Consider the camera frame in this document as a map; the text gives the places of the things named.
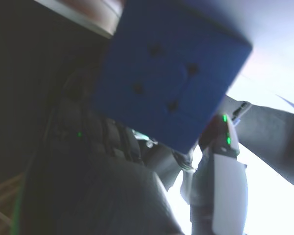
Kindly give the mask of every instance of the white panel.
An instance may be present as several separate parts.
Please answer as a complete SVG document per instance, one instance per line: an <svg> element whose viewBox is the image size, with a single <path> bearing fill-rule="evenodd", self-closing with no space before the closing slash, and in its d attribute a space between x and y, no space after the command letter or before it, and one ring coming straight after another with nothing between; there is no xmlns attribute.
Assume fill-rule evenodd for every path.
<svg viewBox="0 0 294 235"><path fill-rule="evenodd" d="M245 165L234 158L215 155L213 232L242 235L247 215Z"/></svg>

